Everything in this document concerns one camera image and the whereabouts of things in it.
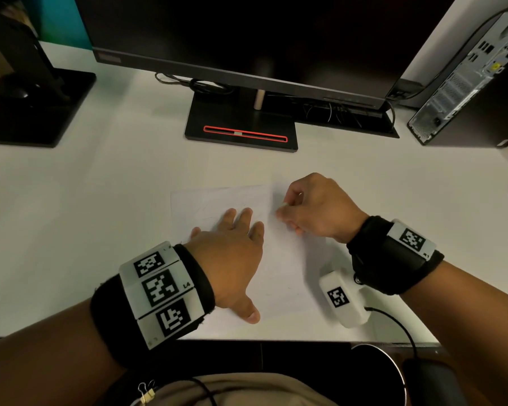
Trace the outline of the person's beige clothing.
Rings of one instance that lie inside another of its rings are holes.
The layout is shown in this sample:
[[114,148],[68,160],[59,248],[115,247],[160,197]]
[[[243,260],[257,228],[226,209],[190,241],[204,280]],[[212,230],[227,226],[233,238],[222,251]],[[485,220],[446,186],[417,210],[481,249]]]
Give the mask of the person's beige clothing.
[[147,406],[338,406],[296,378],[265,372],[198,376],[154,391]]

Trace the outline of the black wristband with one marker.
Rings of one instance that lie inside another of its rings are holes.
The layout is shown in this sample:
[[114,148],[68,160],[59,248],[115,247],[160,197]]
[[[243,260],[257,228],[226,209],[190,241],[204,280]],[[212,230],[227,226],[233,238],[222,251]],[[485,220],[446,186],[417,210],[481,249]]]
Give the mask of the black wristband with one marker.
[[444,260],[431,240],[395,219],[371,216],[347,243],[360,283],[386,295],[400,295]]

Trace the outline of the black flat device behind stand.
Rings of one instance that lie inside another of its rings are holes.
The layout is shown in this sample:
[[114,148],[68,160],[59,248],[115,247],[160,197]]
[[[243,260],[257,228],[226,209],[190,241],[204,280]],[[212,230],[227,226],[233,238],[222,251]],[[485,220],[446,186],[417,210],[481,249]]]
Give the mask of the black flat device behind stand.
[[390,101],[384,101],[379,109],[309,100],[292,100],[291,105],[292,116],[299,123],[399,138],[395,128],[395,108]]

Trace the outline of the black chair with metal rim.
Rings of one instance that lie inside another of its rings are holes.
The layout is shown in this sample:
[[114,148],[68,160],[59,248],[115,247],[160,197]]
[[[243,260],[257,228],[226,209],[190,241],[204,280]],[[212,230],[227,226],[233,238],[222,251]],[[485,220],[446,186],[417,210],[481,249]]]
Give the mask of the black chair with metal rim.
[[351,386],[361,406],[469,406],[454,370],[438,361],[408,358],[401,365],[382,348],[351,349]]

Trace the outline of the black monitor stand red stripe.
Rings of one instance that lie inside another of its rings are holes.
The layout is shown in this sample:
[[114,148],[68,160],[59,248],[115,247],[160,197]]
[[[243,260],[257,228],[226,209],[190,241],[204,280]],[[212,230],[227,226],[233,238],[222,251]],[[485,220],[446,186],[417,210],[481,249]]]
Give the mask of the black monitor stand red stripe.
[[254,108],[257,91],[195,92],[184,137],[190,141],[295,153],[296,126],[289,115]]

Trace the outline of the silver binder clip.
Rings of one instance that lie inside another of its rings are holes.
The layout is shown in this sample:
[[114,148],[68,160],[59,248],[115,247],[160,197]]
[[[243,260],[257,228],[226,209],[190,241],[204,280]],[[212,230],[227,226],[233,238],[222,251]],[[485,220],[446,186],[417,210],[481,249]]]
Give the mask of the silver binder clip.
[[155,398],[156,393],[154,391],[156,381],[153,379],[149,383],[141,382],[137,390],[140,393],[140,397],[137,400],[136,406],[147,406],[148,403],[152,402]]

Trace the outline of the person's right forearm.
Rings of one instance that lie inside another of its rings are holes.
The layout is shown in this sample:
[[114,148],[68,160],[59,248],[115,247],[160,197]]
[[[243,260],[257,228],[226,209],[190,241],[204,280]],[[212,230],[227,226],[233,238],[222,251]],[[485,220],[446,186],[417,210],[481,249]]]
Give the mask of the person's right forearm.
[[494,406],[508,406],[508,294],[443,261],[400,294]]

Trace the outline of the person's left hand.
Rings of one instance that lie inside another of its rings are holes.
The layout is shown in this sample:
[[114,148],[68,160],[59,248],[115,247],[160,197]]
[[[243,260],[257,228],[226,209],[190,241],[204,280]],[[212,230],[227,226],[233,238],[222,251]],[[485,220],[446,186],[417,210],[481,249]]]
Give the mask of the person's left hand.
[[230,310],[246,294],[263,256],[264,224],[251,223],[249,233],[240,233],[235,231],[238,215],[227,210],[215,230],[202,231],[185,244],[211,285],[216,307]]

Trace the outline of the person's left forearm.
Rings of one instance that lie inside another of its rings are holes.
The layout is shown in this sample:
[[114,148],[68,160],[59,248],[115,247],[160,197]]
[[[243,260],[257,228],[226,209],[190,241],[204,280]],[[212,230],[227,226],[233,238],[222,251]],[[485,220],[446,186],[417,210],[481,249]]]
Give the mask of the person's left forearm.
[[0,339],[0,406],[93,406],[125,373],[90,299]]

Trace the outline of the black computer monitor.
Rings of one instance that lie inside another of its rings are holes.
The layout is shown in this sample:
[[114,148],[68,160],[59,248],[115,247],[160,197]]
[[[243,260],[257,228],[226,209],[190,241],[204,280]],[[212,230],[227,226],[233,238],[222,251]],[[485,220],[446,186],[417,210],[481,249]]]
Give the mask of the black computer monitor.
[[75,0],[97,61],[379,109],[454,0]]

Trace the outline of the person's right hand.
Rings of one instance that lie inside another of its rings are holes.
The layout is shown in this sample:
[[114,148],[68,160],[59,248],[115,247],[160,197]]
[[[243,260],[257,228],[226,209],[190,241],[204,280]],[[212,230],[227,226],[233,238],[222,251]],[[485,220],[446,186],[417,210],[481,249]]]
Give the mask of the person's right hand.
[[305,189],[300,225],[305,233],[349,243],[369,215],[331,178],[312,173],[289,188]]

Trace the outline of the white paper sheet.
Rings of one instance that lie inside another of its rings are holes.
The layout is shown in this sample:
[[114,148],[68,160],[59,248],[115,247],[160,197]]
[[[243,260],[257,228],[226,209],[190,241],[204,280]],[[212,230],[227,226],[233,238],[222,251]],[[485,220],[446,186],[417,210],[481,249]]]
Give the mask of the white paper sheet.
[[306,280],[328,260],[325,239],[297,235],[275,215],[286,185],[253,185],[227,188],[174,191],[170,195],[173,240],[188,242],[191,230],[210,231],[220,223],[224,212],[253,210],[252,223],[264,223],[263,257],[247,289],[267,321],[286,314],[309,311],[317,306]]

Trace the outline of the black desktop computer tower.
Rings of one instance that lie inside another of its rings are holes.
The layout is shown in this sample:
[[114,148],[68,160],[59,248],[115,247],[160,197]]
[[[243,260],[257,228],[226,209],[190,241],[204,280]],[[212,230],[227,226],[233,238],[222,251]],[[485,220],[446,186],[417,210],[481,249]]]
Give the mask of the black desktop computer tower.
[[508,9],[491,21],[407,123],[422,145],[508,146]]

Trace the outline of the black wristband with three markers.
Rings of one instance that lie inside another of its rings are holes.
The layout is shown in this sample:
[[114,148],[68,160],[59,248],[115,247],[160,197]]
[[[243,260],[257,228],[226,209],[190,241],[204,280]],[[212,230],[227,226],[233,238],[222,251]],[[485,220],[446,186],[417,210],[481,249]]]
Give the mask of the black wristband with three markers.
[[90,300],[111,357],[133,369],[198,328],[216,307],[209,279],[182,244],[168,241],[122,264]]

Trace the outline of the black monitor stand plain base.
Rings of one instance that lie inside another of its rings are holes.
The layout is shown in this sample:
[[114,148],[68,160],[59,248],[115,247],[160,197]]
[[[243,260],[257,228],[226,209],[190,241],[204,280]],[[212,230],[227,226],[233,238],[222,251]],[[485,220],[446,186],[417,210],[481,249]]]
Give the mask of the black monitor stand plain base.
[[25,24],[0,14],[0,144],[54,148],[97,78],[54,67]]

